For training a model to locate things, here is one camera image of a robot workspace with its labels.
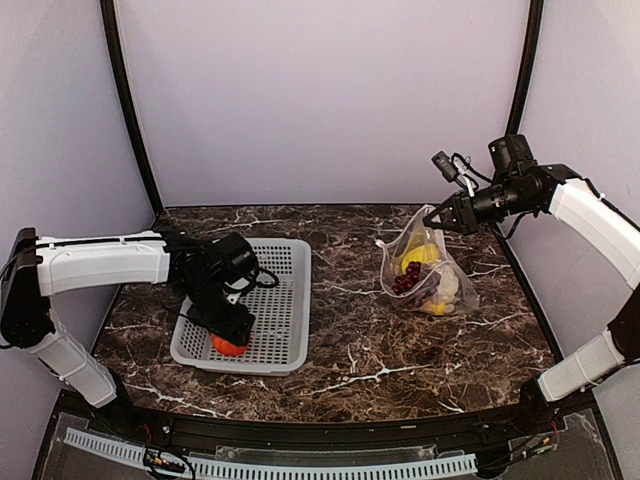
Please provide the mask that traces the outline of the right black frame post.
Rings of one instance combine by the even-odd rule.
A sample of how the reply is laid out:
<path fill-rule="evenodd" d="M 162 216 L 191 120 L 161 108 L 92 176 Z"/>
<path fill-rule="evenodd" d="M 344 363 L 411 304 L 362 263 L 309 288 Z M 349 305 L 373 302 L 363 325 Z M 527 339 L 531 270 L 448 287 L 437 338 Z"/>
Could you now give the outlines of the right black frame post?
<path fill-rule="evenodd" d="M 521 126 L 526 101 L 528 98 L 531 78 L 534 71 L 539 36 L 542 26 L 543 11 L 543 0 L 531 0 L 529 2 L 522 55 L 520 59 L 509 116 L 505 128 L 506 135 L 517 134 Z"/>

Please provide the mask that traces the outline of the yellow squash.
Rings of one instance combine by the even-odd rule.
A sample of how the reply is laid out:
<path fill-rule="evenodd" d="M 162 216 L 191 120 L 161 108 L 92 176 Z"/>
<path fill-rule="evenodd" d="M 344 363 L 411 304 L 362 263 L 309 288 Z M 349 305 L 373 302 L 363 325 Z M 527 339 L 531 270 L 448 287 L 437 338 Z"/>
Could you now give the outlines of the yellow squash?
<path fill-rule="evenodd" d="M 446 316 L 456 311 L 457 302 L 458 298 L 456 296 L 443 297 L 441 295 L 434 295 L 426 299 L 422 305 L 422 310 L 434 316 Z"/>
<path fill-rule="evenodd" d="M 442 260 L 442 253 L 436 242 L 435 233 L 429 228 L 418 227 L 401 244 L 397 257 L 400 273 L 406 274 L 412 262 L 435 265 Z"/>

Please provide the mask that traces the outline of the black curved front rail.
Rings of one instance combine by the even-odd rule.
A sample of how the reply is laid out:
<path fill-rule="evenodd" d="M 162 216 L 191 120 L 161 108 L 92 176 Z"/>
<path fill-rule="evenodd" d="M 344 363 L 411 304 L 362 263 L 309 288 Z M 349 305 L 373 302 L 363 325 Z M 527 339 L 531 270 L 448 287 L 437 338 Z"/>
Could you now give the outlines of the black curved front rail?
<path fill-rule="evenodd" d="M 439 450 L 504 449 L 523 435 L 513 425 L 515 406 L 479 413 L 404 421 L 364 423 L 283 423 L 223 420 L 203 415 L 169 413 L 143 407 L 132 409 L 136 439 L 154 446 L 214 451 L 218 447 L 286 449 L 294 451 L 384 449 L 435 445 Z"/>

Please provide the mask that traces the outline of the left black frame post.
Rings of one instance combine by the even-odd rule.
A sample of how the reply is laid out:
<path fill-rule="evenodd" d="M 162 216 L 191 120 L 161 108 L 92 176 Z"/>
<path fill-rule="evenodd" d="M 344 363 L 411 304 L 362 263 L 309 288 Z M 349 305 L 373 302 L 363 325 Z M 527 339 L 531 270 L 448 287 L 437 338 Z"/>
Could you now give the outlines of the left black frame post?
<path fill-rule="evenodd" d="M 164 205 L 152 172 L 129 84 L 116 14 L 116 2 L 112 0 L 101 0 L 99 4 L 112 76 L 121 113 L 146 197 L 154 217 L 157 218 L 163 213 Z"/>

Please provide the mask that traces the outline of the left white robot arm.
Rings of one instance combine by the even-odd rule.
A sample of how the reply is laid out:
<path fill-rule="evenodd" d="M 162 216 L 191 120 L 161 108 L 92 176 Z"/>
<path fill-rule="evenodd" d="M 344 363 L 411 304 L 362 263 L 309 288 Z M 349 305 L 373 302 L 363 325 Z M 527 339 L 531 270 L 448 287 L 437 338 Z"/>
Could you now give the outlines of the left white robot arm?
<path fill-rule="evenodd" d="M 215 241 L 152 230 L 58 239 L 24 228 L 1 270 L 1 347 L 35 355 L 107 429 L 134 436 L 143 422 L 123 382 L 65 329 L 52 297 L 119 284 L 171 284 L 190 300 L 195 310 L 188 319 L 211 334 L 215 349 L 238 356 L 255 322 L 239 299 L 255 288 L 259 273 L 251 245 L 237 233 Z"/>

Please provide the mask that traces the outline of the dark red grape bunch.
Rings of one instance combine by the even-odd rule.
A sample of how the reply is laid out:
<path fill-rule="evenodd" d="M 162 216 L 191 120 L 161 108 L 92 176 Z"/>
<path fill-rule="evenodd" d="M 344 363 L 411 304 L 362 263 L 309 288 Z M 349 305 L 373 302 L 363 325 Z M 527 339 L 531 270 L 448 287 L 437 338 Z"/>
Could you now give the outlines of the dark red grape bunch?
<path fill-rule="evenodd" d="M 401 295 L 409 292 L 418 283 L 421 276 L 422 263 L 419 261 L 409 262 L 401 275 L 394 278 L 392 292 Z"/>

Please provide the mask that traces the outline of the clear zip top bag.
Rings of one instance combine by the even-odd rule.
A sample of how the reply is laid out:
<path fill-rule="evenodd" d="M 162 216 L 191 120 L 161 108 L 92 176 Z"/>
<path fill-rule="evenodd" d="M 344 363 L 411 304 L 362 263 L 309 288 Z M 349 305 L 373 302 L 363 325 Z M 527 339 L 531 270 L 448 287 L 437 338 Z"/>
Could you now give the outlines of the clear zip top bag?
<path fill-rule="evenodd" d="M 401 244 L 408 239 L 409 234 L 418 227 L 425 227 L 423 217 L 434 208 L 429 205 L 423 205 L 411 217 L 405 225 L 401 233 L 391 242 L 376 240 L 375 245 L 381 250 L 382 261 L 379 273 L 379 282 L 383 293 L 390 299 L 391 304 L 403 311 L 422 312 L 422 305 L 428 297 L 436 294 L 436 288 L 440 281 L 438 269 L 445 264 L 450 264 L 456 271 L 460 280 L 460 289 L 458 292 L 457 309 L 453 314 L 446 315 L 462 315 L 473 312 L 479 308 L 480 297 L 472 285 L 470 279 L 455 262 L 453 257 L 448 253 L 445 245 L 444 234 L 440 230 L 431 229 L 436 236 L 436 242 L 442 253 L 442 260 L 435 265 L 422 265 L 421 276 L 418 283 L 409 292 L 396 295 L 392 292 L 392 284 L 394 278 L 400 273 L 399 258 L 397 254 L 400 251 Z"/>

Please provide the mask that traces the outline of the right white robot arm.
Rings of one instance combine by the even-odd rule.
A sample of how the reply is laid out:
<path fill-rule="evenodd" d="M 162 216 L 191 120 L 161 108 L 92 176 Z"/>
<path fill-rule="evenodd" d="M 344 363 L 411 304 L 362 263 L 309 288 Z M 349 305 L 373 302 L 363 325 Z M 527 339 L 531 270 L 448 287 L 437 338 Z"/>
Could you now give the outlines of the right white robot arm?
<path fill-rule="evenodd" d="M 602 333 L 521 386 L 518 405 L 510 413 L 511 426 L 521 434 L 541 430 L 565 398 L 639 359 L 639 230 L 589 180 L 561 164 L 532 163 L 516 174 L 496 177 L 474 194 L 450 196 L 423 223 L 468 235 L 483 223 L 529 213 L 549 214 L 571 227 L 619 272 L 632 293 Z"/>

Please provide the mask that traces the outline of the white perforated plastic basket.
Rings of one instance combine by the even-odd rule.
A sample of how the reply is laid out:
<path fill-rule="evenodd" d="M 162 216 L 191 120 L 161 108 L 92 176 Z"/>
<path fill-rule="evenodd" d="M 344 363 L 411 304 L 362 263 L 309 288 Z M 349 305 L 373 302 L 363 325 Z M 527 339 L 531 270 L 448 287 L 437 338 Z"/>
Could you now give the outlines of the white perforated plastic basket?
<path fill-rule="evenodd" d="M 191 308 L 186 299 L 170 345 L 177 363 L 215 373 L 286 376 L 307 360 L 312 249 L 296 239 L 253 238 L 249 243 L 260 266 L 275 274 L 280 284 L 257 288 L 240 299 L 256 317 L 246 352 L 235 357 L 218 353 L 207 330 L 185 317 Z"/>

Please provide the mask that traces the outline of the black frame post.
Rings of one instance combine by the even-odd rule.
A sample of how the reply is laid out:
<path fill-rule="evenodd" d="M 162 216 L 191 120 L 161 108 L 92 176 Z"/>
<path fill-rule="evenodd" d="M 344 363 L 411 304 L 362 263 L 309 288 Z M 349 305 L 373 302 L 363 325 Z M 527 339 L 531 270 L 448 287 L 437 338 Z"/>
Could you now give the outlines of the black frame post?
<path fill-rule="evenodd" d="M 520 59 L 509 116 L 505 128 L 506 135 L 517 134 L 521 126 L 526 101 L 528 98 L 531 78 L 534 71 L 539 36 L 542 26 L 543 11 L 543 0 L 531 0 L 529 2 L 522 55 Z"/>
<path fill-rule="evenodd" d="M 101 0 L 99 4 L 112 76 L 121 113 L 146 197 L 154 217 L 157 218 L 163 213 L 164 205 L 152 172 L 129 84 L 116 14 L 116 2 L 112 0 Z"/>

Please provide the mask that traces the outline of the white cauliflower with leaves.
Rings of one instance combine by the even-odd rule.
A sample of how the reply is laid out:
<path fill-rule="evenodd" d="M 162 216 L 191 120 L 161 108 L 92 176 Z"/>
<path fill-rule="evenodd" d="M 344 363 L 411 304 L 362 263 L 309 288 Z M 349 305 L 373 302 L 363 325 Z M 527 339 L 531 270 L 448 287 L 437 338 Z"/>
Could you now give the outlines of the white cauliflower with leaves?
<path fill-rule="evenodd" d="M 442 265 L 438 269 L 440 281 L 436 288 L 434 300 L 436 304 L 454 305 L 458 302 L 460 280 L 450 264 Z"/>

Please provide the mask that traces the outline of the small orange pumpkin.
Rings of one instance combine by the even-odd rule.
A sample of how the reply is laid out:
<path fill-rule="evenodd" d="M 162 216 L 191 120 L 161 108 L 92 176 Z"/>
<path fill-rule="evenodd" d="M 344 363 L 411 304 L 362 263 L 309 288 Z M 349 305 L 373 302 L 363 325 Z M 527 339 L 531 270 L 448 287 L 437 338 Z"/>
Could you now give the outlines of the small orange pumpkin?
<path fill-rule="evenodd" d="M 210 337 L 214 350 L 218 354 L 223 356 L 238 357 L 243 355 L 248 349 L 247 345 L 235 345 L 230 341 L 225 340 L 224 338 L 219 337 L 215 334 L 211 334 Z"/>

